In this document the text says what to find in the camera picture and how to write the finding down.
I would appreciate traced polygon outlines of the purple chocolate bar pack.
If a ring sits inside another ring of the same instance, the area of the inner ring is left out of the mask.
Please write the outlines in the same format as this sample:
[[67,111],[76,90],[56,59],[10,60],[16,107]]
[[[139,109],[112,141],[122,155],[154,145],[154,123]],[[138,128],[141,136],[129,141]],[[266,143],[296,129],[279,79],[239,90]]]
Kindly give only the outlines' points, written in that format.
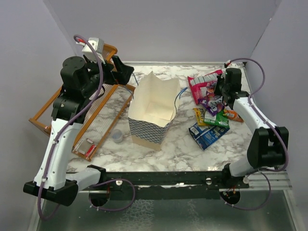
[[212,106],[207,106],[206,110],[212,115],[215,116],[217,113],[221,112],[224,110],[224,104],[219,103],[216,105],[212,105]]

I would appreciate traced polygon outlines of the pink snack bag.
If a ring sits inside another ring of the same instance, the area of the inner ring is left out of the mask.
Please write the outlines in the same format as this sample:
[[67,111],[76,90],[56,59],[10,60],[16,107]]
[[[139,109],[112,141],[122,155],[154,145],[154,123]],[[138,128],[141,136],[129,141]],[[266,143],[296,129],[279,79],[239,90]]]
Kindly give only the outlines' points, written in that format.
[[199,104],[199,100],[214,94],[218,76],[222,73],[223,71],[218,69],[204,76],[188,77],[188,84],[196,105]]

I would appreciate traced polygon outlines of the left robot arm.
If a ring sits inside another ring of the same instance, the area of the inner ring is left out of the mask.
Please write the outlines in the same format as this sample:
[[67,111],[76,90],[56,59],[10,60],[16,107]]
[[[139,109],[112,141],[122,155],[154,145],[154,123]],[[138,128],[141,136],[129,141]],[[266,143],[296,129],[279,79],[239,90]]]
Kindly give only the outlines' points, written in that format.
[[60,75],[63,85],[53,103],[51,134],[41,167],[35,178],[24,184],[27,194],[54,203],[70,206],[77,193],[89,186],[101,190],[106,185],[106,170],[89,165],[85,170],[69,175],[66,172],[69,154],[81,131],[89,103],[103,84],[126,85],[134,72],[116,55],[113,63],[95,63],[85,56],[64,60]]

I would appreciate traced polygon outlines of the yellow M&M candy pack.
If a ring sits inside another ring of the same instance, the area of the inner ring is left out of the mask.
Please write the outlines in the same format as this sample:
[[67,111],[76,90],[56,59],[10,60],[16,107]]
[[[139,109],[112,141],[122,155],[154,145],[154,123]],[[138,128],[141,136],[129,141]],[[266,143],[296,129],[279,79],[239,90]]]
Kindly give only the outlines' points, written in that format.
[[199,126],[207,126],[207,124],[204,122],[204,116],[205,111],[203,108],[193,108],[195,115],[196,115],[196,121]]

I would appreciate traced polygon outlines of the blue checkered paper bag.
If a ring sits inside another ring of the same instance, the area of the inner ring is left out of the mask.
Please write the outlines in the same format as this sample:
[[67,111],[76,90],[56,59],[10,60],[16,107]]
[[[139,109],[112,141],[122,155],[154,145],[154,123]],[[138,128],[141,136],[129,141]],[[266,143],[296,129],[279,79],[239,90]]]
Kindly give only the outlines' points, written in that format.
[[180,80],[162,80],[153,72],[134,90],[128,123],[135,144],[160,151],[180,104]]

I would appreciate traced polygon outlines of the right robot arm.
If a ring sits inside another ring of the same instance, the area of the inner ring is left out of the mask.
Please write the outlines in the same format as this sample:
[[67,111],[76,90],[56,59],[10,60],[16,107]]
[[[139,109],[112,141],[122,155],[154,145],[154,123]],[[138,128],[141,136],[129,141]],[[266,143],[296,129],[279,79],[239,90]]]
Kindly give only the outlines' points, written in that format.
[[227,68],[218,76],[215,93],[234,110],[251,130],[253,136],[246,157],[226,164],[222,170],[221,183],[226,188],[234,187],[249,173],[266,167],[285,166],[288,163],[289,132],[267,119],[256,107],[251,95],[241,89],[242,72],[238,68]]

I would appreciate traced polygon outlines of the blue Kettle chips bag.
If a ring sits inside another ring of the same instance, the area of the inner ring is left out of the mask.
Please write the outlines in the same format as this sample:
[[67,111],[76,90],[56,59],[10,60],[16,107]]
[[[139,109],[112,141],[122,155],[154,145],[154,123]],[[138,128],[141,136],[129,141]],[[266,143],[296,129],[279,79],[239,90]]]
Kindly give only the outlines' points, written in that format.
[[188,128],[191,137],[203,151],[218,141],[229,130],[230,128],[214,125],[199,126],[197,123]]

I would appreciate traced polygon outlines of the green snack pack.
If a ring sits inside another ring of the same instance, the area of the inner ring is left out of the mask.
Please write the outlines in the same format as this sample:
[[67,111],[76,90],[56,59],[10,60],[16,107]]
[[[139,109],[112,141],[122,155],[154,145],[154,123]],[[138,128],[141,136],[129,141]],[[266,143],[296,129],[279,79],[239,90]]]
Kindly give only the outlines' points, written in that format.
[[229,120],[226,116],[223,115],[224,112],[220,111],[216,115],[211,115],[208,111],[205,112],[204,115],[204,123],[219,126],[224,128],[229,128]]

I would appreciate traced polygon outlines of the orange snack pack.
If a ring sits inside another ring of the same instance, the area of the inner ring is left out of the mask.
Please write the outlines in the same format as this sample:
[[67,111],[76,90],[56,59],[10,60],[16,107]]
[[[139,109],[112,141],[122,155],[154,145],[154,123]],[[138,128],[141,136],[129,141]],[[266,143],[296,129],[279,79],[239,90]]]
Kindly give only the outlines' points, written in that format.
[[244,120],[234,110],[224,109],[223,110],[223,116],[225,116],[226,118],[228,118],[230,120],[236,121],[236,122],[241,122],[241,123],[244,122]]

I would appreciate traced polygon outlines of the purple berries snack pack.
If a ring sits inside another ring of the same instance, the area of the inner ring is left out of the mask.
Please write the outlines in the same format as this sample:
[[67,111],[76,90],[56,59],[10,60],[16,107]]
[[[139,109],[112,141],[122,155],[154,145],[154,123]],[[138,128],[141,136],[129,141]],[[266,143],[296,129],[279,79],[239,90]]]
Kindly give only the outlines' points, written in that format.
[[215,89],[216,81],[208,84],[206,87],[206,95],[198,100],[198,103],[201,104],[204,107],[216,105],[219,103],[223,103],[222,96],[221,95],[215,95],[214,89]]

